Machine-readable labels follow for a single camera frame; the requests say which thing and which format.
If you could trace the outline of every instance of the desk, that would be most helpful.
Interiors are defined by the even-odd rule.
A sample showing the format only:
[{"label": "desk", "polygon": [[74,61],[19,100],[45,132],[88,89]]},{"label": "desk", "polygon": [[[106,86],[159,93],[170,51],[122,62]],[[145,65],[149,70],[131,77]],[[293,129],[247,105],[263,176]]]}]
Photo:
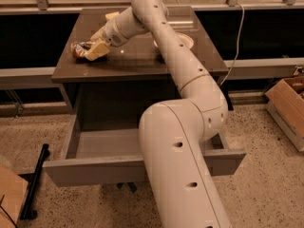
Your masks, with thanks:
[{"label": "desk", "polygon": [[[105,15],[124,9],[83,9],[51,77],[73,105],[60,160],[44,167],[58,186],[145,181],[138,122],[146,108],[180,97],[151,33],[112,47],[94,62],[72,57],[70,44],[88,41]],[[217,77],[228,72],[190,7],[169,8],[168,22],[194,40],[192,52]]]},{"label": "desk", "polygon": [[[1,206],[9,213],[16,223],[26,198],[28,182],[1,164],[0,177],[0,198],[5,195]],[[14,227],[10,219],[2,210],[0,210],[0,227]]]}]

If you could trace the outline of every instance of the dark wooden desk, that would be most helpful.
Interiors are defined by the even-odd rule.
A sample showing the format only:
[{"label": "dark wooden desk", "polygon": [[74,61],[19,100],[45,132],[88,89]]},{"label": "dark wooden desk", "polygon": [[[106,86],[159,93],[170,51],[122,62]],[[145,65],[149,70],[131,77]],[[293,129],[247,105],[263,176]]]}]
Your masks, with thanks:
[{"label": "dark wooden desk", "polygon": [[[55,83],[100,82],[153,79],[168,74],[151,33],[138,35],[122,47],[112,47],[110,53],[95,62],[75,60],[70,44],[88,41],[105,24],[105,15],[125,9],[83,9],[52,76]],[[228,69],[190,7],[169,8],[168,21],[175,31],[194,40],[192,52],[213,76],[225,75]]]}]

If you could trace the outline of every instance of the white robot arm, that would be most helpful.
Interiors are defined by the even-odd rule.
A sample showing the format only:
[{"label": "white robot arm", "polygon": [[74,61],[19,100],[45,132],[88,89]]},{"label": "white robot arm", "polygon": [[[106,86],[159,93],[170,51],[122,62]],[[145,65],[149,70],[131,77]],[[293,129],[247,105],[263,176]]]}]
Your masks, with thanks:
[{"label": "white robot arm", "polygon": [[160,0],[132,0],[132,7],[97,35],[119,47],[150,31],[182,97],[150,106],[139,127],[163,227],[232,227],[200,149],[221,130],[227,103],[211,75],[170,27],[166,14]]}]

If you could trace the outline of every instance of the black cable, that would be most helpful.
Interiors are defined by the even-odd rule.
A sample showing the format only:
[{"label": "black cable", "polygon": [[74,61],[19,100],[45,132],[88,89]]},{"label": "black cable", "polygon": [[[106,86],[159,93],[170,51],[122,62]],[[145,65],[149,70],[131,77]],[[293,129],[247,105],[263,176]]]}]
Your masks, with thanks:
[{"label": "black cable", "polygon": [[1,205],[0,205],[0,208],[8,216],[8,218],[10,219],[11,223],[15,226],[15,228],[18,228],[17,225],[16,225],[16,223],[12,220],[11,216],[9,215],[9,213]]}]

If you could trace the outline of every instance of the open drawer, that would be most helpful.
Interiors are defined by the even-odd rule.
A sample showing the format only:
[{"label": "open drawer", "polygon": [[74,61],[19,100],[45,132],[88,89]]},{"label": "open drawer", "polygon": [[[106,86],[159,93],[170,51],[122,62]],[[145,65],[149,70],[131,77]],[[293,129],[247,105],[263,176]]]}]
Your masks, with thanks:
[{"label": "open drawer", "polygon": [[177,99],[172,79],[83,83],[60,160],[44,168],[58,186],[145,181],[138,124],[152,104]]}]

